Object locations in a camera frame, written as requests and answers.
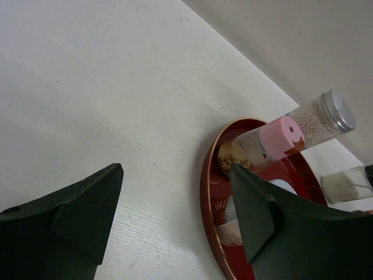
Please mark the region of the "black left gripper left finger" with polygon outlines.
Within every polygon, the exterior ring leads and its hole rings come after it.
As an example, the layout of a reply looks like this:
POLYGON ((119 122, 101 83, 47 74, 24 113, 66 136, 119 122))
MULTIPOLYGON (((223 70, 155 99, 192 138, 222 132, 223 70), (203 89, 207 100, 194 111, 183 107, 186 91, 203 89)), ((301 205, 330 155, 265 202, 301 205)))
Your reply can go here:
POLYGON ((94 279, 102 264, 124 171, 85 179, 1 212, 1 279, 94 279))

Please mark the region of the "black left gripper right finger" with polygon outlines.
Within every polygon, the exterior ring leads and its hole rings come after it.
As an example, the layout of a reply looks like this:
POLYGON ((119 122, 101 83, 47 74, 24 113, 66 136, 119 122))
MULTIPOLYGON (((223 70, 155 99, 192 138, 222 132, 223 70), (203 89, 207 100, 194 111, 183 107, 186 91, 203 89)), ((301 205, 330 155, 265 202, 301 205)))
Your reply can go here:
POLYGON ((256 279, 372 278, 372 215, 309 201, 239 164, 230 183, 256 279))

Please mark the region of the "white lid red label jar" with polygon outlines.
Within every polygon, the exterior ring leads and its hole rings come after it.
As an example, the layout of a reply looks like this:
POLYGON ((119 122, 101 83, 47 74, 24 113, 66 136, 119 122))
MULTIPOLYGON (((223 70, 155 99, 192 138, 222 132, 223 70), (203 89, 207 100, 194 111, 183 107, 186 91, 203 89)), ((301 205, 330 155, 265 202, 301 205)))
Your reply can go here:
POLYGON ((211 202, 213 219, 220 243, 225 247, 243 246, 232 194, 215 198, 211 202))

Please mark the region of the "black cap white powder bottle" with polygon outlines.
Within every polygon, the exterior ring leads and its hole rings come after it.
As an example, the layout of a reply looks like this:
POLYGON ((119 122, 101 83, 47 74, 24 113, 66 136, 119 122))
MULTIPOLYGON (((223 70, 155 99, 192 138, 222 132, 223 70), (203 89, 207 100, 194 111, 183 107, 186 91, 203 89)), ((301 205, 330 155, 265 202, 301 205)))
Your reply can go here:
POLYGON ((372 197, 372 165, 335 172, 321 178, 326 198, 333 204, 372 197))

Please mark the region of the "pink lid spice shaker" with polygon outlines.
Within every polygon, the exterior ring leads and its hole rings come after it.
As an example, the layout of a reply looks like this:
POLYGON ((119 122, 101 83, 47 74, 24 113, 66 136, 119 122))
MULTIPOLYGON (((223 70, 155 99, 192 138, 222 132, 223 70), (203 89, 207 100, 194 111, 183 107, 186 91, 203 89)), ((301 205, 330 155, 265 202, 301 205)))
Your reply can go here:
POLYGON ((304 148, 301 128, 291 117, 285 115, 222 143, 218 151, 218 161, 226 176, 229 175, 233 163, 259 173, 304 148))

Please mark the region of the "blue label silver lid jar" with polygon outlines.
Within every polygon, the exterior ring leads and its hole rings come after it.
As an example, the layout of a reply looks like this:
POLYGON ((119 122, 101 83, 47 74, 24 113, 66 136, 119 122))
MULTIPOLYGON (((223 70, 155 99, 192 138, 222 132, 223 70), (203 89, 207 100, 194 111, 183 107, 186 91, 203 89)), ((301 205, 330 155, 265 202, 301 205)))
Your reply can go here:
POLYGON ((344 99, 333 90, 287 113, 300 127, 305 148, 317 146, 357 128, 355 117, 344 99))

